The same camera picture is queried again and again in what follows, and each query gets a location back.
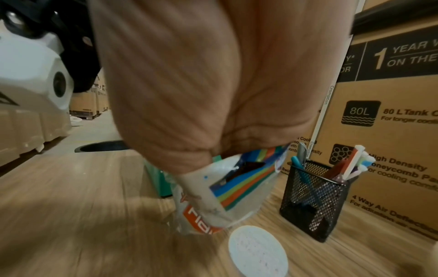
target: honeycomb icon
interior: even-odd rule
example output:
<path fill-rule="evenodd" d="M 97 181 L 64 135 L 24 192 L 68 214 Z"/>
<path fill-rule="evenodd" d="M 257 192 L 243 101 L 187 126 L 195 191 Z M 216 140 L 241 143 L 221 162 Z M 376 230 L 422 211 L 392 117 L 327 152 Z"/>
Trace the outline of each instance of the honeycomb icon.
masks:
<path fill-rule="evenodd" d="M 348 157 L 353 151 L 353 148 L 354 147 L 348 145 L 334 144 L 332 153 L 330 154 L 329 163 L 333 165 L 337 164 L 343 158 Z"/>

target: plastic bag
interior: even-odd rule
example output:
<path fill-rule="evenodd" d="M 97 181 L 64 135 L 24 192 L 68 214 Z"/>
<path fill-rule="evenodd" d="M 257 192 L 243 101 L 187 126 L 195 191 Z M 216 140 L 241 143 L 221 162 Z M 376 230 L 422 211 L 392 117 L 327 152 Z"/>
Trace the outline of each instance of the plastic bag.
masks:
<path fill-rule="evenodd" d="M 288 145 L 251 151 L 194 172 L 167 175 L 176 229 L 213 234 L 255 214 L 276 183 L 287 149 Z"/>

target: round white disc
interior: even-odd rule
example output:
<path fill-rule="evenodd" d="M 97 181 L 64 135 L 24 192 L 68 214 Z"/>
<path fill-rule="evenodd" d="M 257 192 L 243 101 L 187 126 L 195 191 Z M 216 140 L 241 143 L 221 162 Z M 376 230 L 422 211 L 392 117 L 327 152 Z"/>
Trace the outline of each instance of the round white disc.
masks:
<path fill-rule="evenodd" d="M 288 270 L 286 252 L 269 232 L 255 226 L 234 230 L 228 240 L 232 261 L 247 277 L 285 277 Z"/>

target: black mesh pen holder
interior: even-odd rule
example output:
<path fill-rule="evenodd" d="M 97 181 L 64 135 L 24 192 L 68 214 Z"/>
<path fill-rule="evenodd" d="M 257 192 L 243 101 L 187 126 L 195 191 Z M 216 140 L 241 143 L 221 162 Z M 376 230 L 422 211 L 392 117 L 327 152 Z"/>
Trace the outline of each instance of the black mesh pen holder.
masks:
<path fill-rule="evenodd" d="M 305 170 L 291 165 L 280 214 L 319 242 L 330 235 L 347 199 L 350 183 L 322 177 L 330 167 L 307 160 Z"/>

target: white device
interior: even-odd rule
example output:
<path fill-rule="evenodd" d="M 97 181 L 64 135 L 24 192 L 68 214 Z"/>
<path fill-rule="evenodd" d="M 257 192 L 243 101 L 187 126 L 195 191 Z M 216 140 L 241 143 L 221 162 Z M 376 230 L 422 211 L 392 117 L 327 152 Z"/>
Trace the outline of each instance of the white device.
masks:
<path fill-rule="evenodd" d="M 53 33 L 28 39 L 0 21 L 0 109 L 67 110 L 74 83 L 61 60 L 63 51 Z"/>

